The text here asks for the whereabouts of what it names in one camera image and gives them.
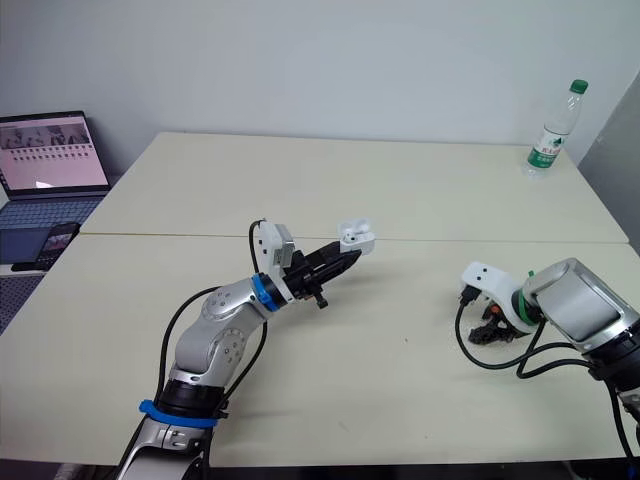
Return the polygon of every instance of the green bottle label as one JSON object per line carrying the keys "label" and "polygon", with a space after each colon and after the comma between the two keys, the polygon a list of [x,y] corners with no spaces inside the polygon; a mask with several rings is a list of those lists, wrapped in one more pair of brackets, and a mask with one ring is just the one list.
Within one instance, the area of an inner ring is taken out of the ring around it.
{"label": "green bottle label", "polygon": [[567,135],[554,133],[545,128],[533,146],[527,161],[534,167],[549,168],[562,150],[566,139]]}
{"label": "green bottle label", "polygon": [[538,152],[535,148],[532,148],[529,158],[527,158],[527,162],[534,167],[549,168],[556,157],[557,155],[545,155],[544,153]]}

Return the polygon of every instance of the white table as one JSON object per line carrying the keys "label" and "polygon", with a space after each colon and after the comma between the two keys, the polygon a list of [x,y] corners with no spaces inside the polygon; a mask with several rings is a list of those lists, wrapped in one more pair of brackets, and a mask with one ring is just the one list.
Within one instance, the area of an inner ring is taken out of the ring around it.
{"label": "white table", "polygon": [[267,217],[333,238],[369,216],[379,238],[626,243],[566,154],[526,177],[528,147],[163,133],[85,233],[239,236]]}
{"label": "white table", "polygon": [[[321,243],[298,247],[308,253]],[[604,386],[586,371],[522,381],[513,371],[481,370],[453,335],[458,278],[470,261],[524,278],[572,255],[640,306],[640,259],[626,245],[378,242],[327,284],[327,309],[304,302],[274,317],[218,428],[214,464],[621,456]],[[140,419],[138,403],[155,390],[170,316],[195,291],[250,274],[246,239],[77,237],[0,337],[0,457],[116,463]],[[185,312],[174,339],[199,306]],[[481,311],[467,312],[466,327]],[[507,359],[524,347],[515,341],[478,354]],[[577,354],[545,360],[556,355]]]}

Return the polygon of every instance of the white wall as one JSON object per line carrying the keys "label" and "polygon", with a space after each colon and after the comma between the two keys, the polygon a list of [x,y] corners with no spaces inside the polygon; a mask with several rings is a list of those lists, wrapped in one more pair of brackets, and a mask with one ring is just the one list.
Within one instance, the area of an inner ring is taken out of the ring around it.
{"label": "white wall", "polygon": [[111,172],[159,130],[526,144],[578,77],[580,160],[640,67],[637,0],[0,2],[0,113],[84,109]]}

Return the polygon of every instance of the blue cable tie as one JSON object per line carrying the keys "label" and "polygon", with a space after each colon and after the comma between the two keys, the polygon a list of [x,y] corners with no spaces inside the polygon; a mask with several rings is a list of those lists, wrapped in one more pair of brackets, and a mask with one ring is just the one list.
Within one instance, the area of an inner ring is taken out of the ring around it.
{"label": "blue cable tie", "polygon": [[262,280],[260,280],[260,275],[256,273],[253,277],[251,277],[251,281],[253,282],[253,286],[256,289],[256,293],[258,294],[258,300],[260,300],[260,303],[267,307],[271,312],[277,311],[278,306],[273,301],[273,298],[271,298],[271,295],[269,295],[269,292],[267,292],[267,290],[264,288]]}
{"label": "blue cable tie", "polygon": [[177,425],[178,427],[212,428],[218,424],[218,420],[215,418],[189,418],[169,415],[158,410],[151,400],[143,400],[138,409],[158,422]]}

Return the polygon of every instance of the water bottle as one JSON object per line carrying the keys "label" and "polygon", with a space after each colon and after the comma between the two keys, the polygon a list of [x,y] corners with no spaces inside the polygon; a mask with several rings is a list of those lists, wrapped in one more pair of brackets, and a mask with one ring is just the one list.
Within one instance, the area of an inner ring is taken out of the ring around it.
{"label": "water bottle", "polygon": [[527,158],[525,171],[529,176],[541,176],[553,165],[553,161],[578,121],[582,95],[588,86],[585,80],[574,80],[569,87],[566,101],[558,105],[549,121],[545,122],[542,134]]}

